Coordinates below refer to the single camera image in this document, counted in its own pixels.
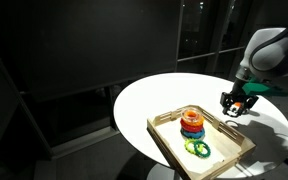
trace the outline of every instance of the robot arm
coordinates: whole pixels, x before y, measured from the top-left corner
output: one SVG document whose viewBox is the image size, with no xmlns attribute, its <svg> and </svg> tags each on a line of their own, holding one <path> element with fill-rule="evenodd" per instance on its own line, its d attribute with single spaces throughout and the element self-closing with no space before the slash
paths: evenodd
<svg viewBox="0 0 288 180">
<path fill-rule="evenodd" d="M 288 76 L 288 28 L 256 31 L 236 73 L 232 91 L 222 93 L 223 113 L 238 117 L 256 103 L 256 95 L 288 95 L 265 82 Z"/>
</svg>

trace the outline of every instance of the wooden tray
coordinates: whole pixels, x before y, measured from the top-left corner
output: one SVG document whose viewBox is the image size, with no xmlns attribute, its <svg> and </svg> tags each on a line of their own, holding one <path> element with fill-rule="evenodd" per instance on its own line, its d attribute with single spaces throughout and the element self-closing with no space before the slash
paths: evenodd
<svg viewBox="0 0 288 180">
<path fill-rule="evenodd" d="M 184 147 L 186 138 L 180 133 L 180 117 L 182 110 L 188 107 L 196 108 L 205 118 L 203 141 L 211 148 L 208 158 L 190 154 Z M 147 130 L 182 179 L 214 179 L 255 149 L 255 144 L 249 138 L 195 105 L 149 118 Z"/>
</svg>

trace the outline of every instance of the stacking ring toy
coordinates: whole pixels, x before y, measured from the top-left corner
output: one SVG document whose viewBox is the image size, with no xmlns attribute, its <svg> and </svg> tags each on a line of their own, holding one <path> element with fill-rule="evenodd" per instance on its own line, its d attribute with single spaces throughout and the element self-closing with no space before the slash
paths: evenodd
<svg viewBox="0 0 288 180">
<path fill-rule="evenodd" d="M 186 124 L 183 119 L 181 119 L 181 125 L 182 125 L 182 128 L 185 131 L 192 132 L 192 133 L 200 132 L 203 129 L 203 125 L 201 125 L 201 126 L 190 126 L 190 125 Z"/>
<path fill-rule="evenodd" d="M 195 108 L 184 109 L 181 112 L 183 121 L 189 126 L 201 126 L 204 122 L 204 117 L 198 113 Z"/>
<path fill-rule="evenodd" d="M 187 132 L 185 131 L 183 128 L 181 128 L 181 134 L 187 138 L 194 138 L 194 139 L 199 139 L 202 136 L 204 136 L 205 131 L 204 128 L 202 128 L 202 130 L 200 132 L 197 133 L 191 133 L 191 132 Z"/>
<path fill-rule="evenodd" d="M 194 150 L 194 149 L 190 149 L 190 148 L 188 147 L 188 145 L 189 145 L 190 143 L 194 143 L 195 141 L 196 141 L 196 139 L 187 139 L 187 140 L 185 141 L 185 144 L 184 144 L 185 149 L 186 149 L 189 153 L 191 153 L 191 154 L 196 154 L 196 153 L 195 153 L 195 150 Z"/>
<path fill-rule="evenodd" d="M 203 153 L 204 148 L 202 149 L 200 148 L 200 146 L 203 146 L 206 149 L 206 153 Z M 200 141 L 200 140 L 194 141 L 194 151 L 196 155 L 203 157 L 203 158 L 207 158 L 211 155 L 210 147 L 205 142 Z"/>
</svg>

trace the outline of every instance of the stacked rings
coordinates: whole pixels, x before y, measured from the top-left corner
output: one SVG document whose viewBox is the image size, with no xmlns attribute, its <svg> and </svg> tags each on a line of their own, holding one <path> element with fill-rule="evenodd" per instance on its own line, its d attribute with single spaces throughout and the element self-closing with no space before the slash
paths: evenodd
<svg viewBox="0 0 288 180">
<path fill-rule="evenodd" d="M 195 108 L 184 109 L 181 113 L 181 133 L 187 138 L 199 139 L 204 136 L 204 117 Z"/>
</svg>

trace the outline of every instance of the blue ring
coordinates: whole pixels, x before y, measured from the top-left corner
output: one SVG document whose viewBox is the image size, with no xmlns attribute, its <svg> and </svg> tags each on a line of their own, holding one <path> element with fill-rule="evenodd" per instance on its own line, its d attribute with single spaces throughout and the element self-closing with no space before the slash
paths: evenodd
<svg viewBox="0 0 288 180">
<path fill-rule="evenodd" d="M 183 128 L 181 128 L 181 134 L 187 138 L 199 139 L 202 136 L 204 136 L 205 131 L 204 131 L 204 128 L 202 128 L 201 131 L 199 131 L 197 133 L 192 133 L 192 132 L 185 131 Z"/>
</svg>

